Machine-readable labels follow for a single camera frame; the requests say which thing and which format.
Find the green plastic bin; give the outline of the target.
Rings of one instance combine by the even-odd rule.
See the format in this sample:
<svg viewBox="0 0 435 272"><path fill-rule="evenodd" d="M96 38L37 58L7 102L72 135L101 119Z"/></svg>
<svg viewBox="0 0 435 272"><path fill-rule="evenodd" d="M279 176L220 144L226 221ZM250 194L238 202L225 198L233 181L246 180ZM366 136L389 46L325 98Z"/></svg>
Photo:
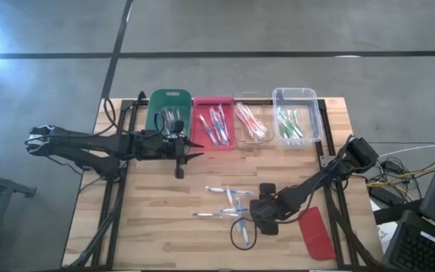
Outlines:
<svg viewBox="0 0 435 272"><path fill-rule="evenodd" d="M168 108L179 109L181 120L184 121L184 131L180 134L189 139L192 96L188 91L183 89L159 89L151 94L144 129L147 131L146 135L162 133L164 136L171 137L177 134L174 132L166 134L164 131L161 110Z"/></svg>

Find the black laptop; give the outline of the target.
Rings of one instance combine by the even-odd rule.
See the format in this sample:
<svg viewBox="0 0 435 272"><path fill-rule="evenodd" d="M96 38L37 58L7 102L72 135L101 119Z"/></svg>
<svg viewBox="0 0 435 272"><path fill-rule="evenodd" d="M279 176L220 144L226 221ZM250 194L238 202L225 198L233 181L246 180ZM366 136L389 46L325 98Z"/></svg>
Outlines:
<svg viewBox="0 0 435 272"><path fill-rule="evenodd" d="M382 264L400 272L435 272L435 226L412 211L404 212Z"/></svg>

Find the frosted clear plastic tub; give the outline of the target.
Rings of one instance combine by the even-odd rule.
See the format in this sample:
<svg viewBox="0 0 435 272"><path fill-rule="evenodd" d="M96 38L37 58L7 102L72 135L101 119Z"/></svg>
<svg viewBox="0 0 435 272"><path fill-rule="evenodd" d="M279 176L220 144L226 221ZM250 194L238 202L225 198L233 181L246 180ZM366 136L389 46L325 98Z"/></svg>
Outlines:
<svg viewBox="0 0 435 272"><path fill-rule="evenodd" d="M286 149L309 147L322 139L322 120L319 112L316 92L311 88L276 88L272 94L273 129L277 145ZM298 110L302 129L302 138L284 138L279 130L277 108Z"/></svg>

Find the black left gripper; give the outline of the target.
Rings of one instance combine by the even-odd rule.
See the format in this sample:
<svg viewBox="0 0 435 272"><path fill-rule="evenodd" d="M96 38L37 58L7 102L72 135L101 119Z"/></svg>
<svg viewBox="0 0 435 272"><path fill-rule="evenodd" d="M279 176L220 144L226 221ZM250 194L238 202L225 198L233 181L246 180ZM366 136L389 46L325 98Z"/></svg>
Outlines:
<svg viewBox="0 0 435 272"><path fill-rule="evenodd" d="M171 137L164 136L162 133L146 135L147 131L141 131L140 135L135 135L130 148L129 157L138 161L144 160L174 160L176 178L184 178L182 165L191 159L204 155L204 153L187 154L185 145L189 147L203 148L201 144L192 142L182 134L174 134Z"/></svg>

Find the red plastic lid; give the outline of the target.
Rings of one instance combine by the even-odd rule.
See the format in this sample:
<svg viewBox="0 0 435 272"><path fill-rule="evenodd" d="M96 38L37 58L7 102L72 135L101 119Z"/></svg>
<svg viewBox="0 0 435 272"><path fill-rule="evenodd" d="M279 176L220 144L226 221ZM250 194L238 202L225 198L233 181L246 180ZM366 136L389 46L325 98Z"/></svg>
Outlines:
<svg viewBox="0 0 435 272"><path fill-rule="evenodd" d="M309 208L298 221L309 256L316 261L336 259L332 241L325 228L320 210Z"/></svg>

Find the black power strip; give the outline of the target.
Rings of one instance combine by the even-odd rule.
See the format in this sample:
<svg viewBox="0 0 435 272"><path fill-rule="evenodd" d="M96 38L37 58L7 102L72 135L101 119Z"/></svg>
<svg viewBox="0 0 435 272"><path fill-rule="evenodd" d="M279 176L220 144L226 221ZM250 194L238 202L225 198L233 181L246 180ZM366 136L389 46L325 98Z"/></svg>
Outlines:
<svg viewBox="0 0 435 272"><path fill-rule="evenodd" d="M395 205L395 195L382 187L370 187L369 195L388 206Z"/></svg>

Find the pink plastic bin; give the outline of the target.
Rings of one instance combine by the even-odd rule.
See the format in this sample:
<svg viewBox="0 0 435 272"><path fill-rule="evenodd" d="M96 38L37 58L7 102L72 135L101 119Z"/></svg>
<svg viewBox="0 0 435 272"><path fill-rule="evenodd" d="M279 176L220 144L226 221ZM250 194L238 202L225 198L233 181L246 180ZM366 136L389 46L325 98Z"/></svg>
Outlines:
<svg viewBox="0 0 435 272"><path fill-rule="evenodd" d="M214 108L214 111L218 111L219 104L223 104L224 115L227 124L227 130L230 136L229 145L213 145L210 137L208 136L199 115L205 117L205 121L213 131L214 136L217 138L213 124L211 122L209 109ZM201 144L203 148L200 148L202 152L206 151L218 151L218 150L233 150L236 145L234 139L234 109L233 109L232 97L195 97L193 100L192 110L192 122L191 122L191 140L197 144Z"/></svg>

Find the white paper sheet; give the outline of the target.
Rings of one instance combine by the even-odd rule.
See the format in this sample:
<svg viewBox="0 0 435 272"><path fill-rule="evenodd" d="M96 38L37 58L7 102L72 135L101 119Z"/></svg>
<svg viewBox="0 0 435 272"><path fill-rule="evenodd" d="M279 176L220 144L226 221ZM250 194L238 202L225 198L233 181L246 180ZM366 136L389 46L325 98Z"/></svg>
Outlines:
<svg viewBox="0 0 435 272"><path fill-rule="evenodd" d="M387 247L390 243L398 224L396 222L388 222L377 226L378 235L383 247Z"/></svg>

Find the clear plastic bin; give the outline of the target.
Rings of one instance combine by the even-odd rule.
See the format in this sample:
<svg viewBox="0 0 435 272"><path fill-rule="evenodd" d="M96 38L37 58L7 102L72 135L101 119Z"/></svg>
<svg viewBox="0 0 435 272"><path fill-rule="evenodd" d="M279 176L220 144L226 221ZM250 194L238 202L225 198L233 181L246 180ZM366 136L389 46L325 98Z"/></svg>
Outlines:
<svg viewBox="0 0 435 272"><path fill-rule="evenodd" d="M255 141L250 138L248 132L243 127L241 120L235 114L235 105L237 103L243 103L251 110L252 115L259 119L268 130L268 136L265 141ZM274 139L273 131L273 106L268 103L268 101L260 100L234 100L234 139L239 147L244 146L265 146L271 144Z"/></svg>

